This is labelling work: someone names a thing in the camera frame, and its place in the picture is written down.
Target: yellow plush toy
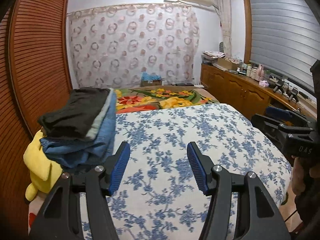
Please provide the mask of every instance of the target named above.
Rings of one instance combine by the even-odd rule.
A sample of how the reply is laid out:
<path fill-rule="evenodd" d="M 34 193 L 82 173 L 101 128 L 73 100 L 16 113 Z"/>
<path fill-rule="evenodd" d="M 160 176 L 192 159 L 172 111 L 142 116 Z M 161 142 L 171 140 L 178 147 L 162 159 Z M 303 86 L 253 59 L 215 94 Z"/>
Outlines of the yellow plush toy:
<path fill-rule="evenodd" d="M 31 184 L 26 190 L 26 199 L 29 201 L 35 198 L 38 190 L 49 193 L 62 173 L 61 166 L 45 156 L 39 141 L 42 137 L 44 135 L 40 130 L 23 155 L 23 161 L 30 170 Z"/>

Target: metal screw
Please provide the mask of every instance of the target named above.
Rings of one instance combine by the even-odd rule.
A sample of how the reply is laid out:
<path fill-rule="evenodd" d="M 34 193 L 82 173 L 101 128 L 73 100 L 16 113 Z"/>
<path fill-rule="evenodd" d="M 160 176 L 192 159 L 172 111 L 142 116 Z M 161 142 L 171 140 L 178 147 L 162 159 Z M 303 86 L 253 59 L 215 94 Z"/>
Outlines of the metal screw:
<path fill-rule="evenodd" d="M 69 177 L 70 177 L 70 174 L 68 172 L 64 172 L 64 173 L 61 174 L 61 178 L 62 179 L 67 179 Z"/>
<path fill-rule="evenodd" d="M 254 179 L 257 175 L 254 172 L 250 171 L 248 172 L 248 176 L 249 178 Z"/>
<path fill-rule="evenodd" d="M 101 172 L 101 171 L 104 170 L 104 167 L 101 166 L 101 165 L 99 165 L 99 166 L 96 166 L 96 167 L 94 168 L 94 170 L 95 170 L 96 172 Z"/>
<path fill-rule="evenodd" d="M 219 172 L 219 171 L 222 171 L 222 167 L 220 165 L 215 165 L 213 167 L 213 169 L 216 171 L 216 172 Z"/>

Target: patterned curtain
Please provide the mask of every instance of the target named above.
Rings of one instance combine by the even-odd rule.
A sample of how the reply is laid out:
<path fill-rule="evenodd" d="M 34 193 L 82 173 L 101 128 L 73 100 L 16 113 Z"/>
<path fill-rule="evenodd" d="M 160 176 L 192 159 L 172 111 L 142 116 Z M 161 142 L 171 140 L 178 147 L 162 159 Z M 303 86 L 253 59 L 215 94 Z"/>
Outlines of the patterned curtain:
<path fill-rule="evenodd" d="M 142 72 L 191 82 L 199 25 L 183 4 L 131 4 L 69 15 L 70 51 L 79 87 L 140 86 Z"/>

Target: wooden louvered door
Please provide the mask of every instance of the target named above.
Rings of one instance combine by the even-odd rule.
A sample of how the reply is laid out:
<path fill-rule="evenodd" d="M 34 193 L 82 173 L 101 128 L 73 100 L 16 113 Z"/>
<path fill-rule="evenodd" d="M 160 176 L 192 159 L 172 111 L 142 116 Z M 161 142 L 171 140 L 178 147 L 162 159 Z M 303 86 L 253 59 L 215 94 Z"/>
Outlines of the wooden louvered door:
<path fill-rule="evenodd" d="M 22 155 L 30 138 L 12 100 L 11 84 L 7 79 L 9 15 L 7 12 L 0 23 L 0 228 L 1 239 L 21 239 L 20 236 L 28 232 L 28 205 L 23 197 L 30 183 Z"/>
<path fill-rule="evenodd" d="M 71 89 L 66 54 L 67 0 L 17 0 L 10 29 L 15 94 L 34 135 L 39 116 L 65 105 Z"/>
<path fill-rule="evenodd" d="M 17 0 L 0 23 L 0 239 L 28 238 L 23 153 L 38 117 L 69 97 L 67 2 Z"/>

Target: floral blanket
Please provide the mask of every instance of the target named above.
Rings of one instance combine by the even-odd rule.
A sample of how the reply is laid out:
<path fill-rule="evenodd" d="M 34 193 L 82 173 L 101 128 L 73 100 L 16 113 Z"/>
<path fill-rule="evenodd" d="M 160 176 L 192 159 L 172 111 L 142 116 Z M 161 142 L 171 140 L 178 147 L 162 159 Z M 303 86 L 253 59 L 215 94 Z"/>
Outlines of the floral blanket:
<path fill-rule="evenodd" d="M 117 114 L 116 121 L 114 152 L 122 141 L 131 148 L 119 190 L 107 197 L 120 240 L 199 238 L 210 197 L 198 190 L 187 158 L 190 141 L 213 163 L 232 173 L 254 171 L 277 206 L 283 201 L 290 164 L 262 132 L 229 105 Z M 85 193 L 81 193 L 80 209 L 84 238 L 92 239 Z M 236 214 L 234 193 L 228 240 L 234 236 Z"/>
<path fill-rule="evenodd" d="M 219 103 L 215 98 L 201 95 L 198 90 L 175 86 L 117 89 L 115 93 L 117 114 Z"/>

